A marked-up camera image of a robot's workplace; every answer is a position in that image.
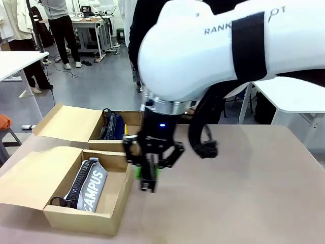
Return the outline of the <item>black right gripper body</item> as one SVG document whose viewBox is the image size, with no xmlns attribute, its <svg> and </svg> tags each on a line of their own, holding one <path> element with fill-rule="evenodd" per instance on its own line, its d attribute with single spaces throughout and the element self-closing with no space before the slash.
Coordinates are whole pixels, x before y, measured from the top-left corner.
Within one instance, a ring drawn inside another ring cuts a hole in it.
<svg viewBox="0 0 325 244">
<path fill-rule="evenodd" d="M 156 113 L 148 108 L 143 112 L 138 144 L 142 154 L 162 154 L 174 145 L 178 115 Z"/>
</svg>

